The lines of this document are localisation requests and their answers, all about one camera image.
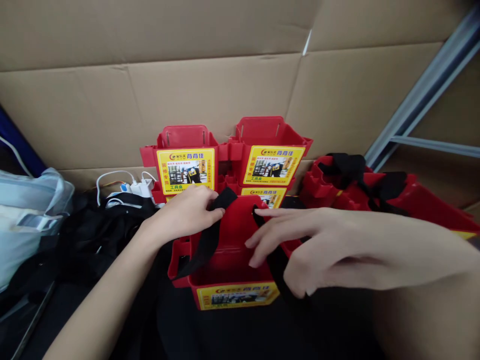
white plastic bag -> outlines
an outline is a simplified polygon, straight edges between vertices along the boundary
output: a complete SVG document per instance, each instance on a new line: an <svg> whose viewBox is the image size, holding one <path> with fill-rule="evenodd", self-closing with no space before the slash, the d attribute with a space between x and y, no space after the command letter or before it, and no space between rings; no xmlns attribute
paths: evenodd
<svg viewBox="0 0 480 360"><path fill-rule="evenodd" d="M38 178L0 170L0 291L37 252L40 238L59 231L74 190L53 168Z"/></svg>

red plastic bin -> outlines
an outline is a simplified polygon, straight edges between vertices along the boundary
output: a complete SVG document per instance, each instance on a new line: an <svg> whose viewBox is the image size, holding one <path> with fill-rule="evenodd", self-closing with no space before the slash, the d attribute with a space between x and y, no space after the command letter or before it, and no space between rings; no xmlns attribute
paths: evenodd
<svg viewBox="0 0 480 360"><path fill-rule="evenodd" d="M365 174L363 180L369 187L375 186L385 174ZM458 210L435 196L426 187L418 183L417 177L409 174L403 192L387 203L406 210L412 218L425 220L456 232L464 239L480 235L480 225L472 221L461 210ZM358 203L360 210L369 211L368 197L357 186L351 185L345 193L354 202Z"/></svg>
<svg viewBox="0 0 480 360"><path fill-rule="evenodd" d="M166 126L156 145L141 147L140 154L143 166L156 167L166 196L181 193L193 184L215 190L218 162L226 160L205 125Z"/></svg>
<svg viewBox="0 0 480 360"><path fill-rule="evenodd" d="M264 306L279 295L266 262L259 268L249 266L253 250L245 246L245 241L258 229L252 216L254 205L267 208L256 195L237 198L221 220L218 247L213 257L193 274L179 279L175 277L180 258L193 257L201 234L173 242L168 277L176 288L191 288L199 310ZM293 242L288 248L291 251L297 245L298 242Z"/></svg>
<svg viewBox="0 0 480 360"><path fill-rule="evenodd" d="M303 188L298 196L300 201L309 209L311 208L334 208L340 210L358 210L360 204L352 201L345 193L336 190L334 197L314 197Z"/></svg>
<svg viewBox="0 0 480 360"><path fill-rule="evenodd" d="M285 195L295 184L295 178L286 187L278 186L240 186L235 176L227 175L218 177L218 192L221 193L226 187L232 189L238 196L258 195L270 209L277 209L282 205Z"/></svg>
<svg viewBox="0 0 480 360"><path fill-rule="evenodd" d="M333 156L320 156L317 160L313 162L311 166L311 175L313 178L318 179L316 180L316 186L320 189L320 187L325 185L333 185L337 189L340 187L340 180L342 179L341 175L325 175L322 170L319 168L319 164L322 163L326 166L333 166L334 165L334 157ZM372 169L368 166L365 166L365 173L372 173ZM312 194L316 193L315 189L311 189L310 192Z"/></svg>
<svg viewBox="0 0 480 360"><path fill-rule="evenodd" d="M281 116L244 117L235 136L220 147L228 148L240 185L288 186L312 142L297 134Z"/></svg>

printed label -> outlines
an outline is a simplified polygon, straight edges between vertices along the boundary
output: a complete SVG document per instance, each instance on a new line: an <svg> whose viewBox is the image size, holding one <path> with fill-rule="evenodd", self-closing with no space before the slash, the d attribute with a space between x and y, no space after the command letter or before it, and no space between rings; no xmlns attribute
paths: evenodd
<svg viewBox="0 0 480 360"><path fill-rule="evenodd" d="M258 195L270 209L280 207L287 189L284 187L244 187L241 195Z"/></svg>
<svg viewBox="0 0 480 360"><path fill-rule="evenodd" d="M158 150L156 154L164 195L181 193L190 185L214 189L214 149Z"/></svg>
<svg viewBox="0 0 480 360"><path fill-rule="evenodd" d="M451 232L454 233L454 234L457 234L459 237L461 237L464 240L468 240L468 239L473 238L474 236L477 235L474 232L467 232L467 231L454 231L454 230L452 230Z"/></svg>
<svg viewBox="0 0 480 360"><path fill-rule="evenodd" d="M196 292L201 310L270 305L279 295L274 282L204 287Z"/></svg>
<svg viewBox="0 0 480 360"><path fill-rule="evenodd" d="M304 147L252 146L243 183L290 184L304 151Z"/></svg>

cable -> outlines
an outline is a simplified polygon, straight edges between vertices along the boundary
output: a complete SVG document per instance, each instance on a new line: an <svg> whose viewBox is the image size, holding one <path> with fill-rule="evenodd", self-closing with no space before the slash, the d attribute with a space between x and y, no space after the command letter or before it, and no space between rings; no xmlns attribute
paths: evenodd
<svg viewBox="0 0 480 360"><path fill-rule="evenodd" d="M34 178L35 176L32 175L32 173L27 169L27 167L25 166L22 158L20 157L20 154L19 152L17 151L17 149L15 148L15 146L13 146L11 143L9 143L7 140L5 140L3 137L0 136L0 140L2 142L5 143L5 145L7 145L12 151L13 153L15 154L16 156L16 159L18 160L18 163L20 164L21 168L23 169L23 171L31 178Z"/></svg>
<svg viewBox="0 0 480 360"><path fill-rule="evenodd" d="M151 173L149 173L148 171L142 171L142 172L141 172L141 179L142 179L142 180L144 179L144 173L150 175L150 177L151 177L153 180L157 181L157 179L156 179Z"/></svg>
<svg viewBox="0 0 480 360"><path fill-rule="evenodd" d="M108 200L108 201L106 202L105 207L107 208L107 207L109 206L109 204L110 204L111 202L114 202L114 201L119 202L119 203L122 204L122 205L125 205L125 203L124 203L122 200L117 199L117 198L113 198L113 199L110 199L110 200Z"/></svg>
<svg viewBox="0 0 480 360"><path fill-rule="evenodd" d="M100 189L103 189L103 188L106 188L110 185L115 185L115 184L126 184L126 183L125 183L125 181L121 181L121 180L112 181L112 182L109 182L108 184L101 185ZM95 190L96 188L97 188L96 186L94 186L92 188L89 188L89 189L85 190L84 193Z"/></svg>
<svg viewBox="0 0 480 360"><path fill-rule="evenodd" d="M100 188L99 188L99 182L100 182L100 179L103 178L105 175L110 175L110 174L114 174L114 173L127 173L131 176L131 183L133 185L136 185L137 184L137 181L135 180L134 176L132 175L131 172L128 172L126 170L115 170L115 171L110 171L110 172L106 172L102 175L100 175L98 177L98 179L96 180L96 203L98 204L98 206L100 206Z"/></svg>

metal rack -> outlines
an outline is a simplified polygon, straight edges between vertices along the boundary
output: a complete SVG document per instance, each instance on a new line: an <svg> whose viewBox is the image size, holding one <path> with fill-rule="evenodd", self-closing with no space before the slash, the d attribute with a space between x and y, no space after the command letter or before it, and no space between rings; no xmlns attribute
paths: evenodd
<svg viewBox="0 0 480 360"><path fill-rule="evenodd" d="M480 147L410 137L432 105L480 49L480 3L448 38L365 155L377 172L400 144L480 158Z"/></svg>

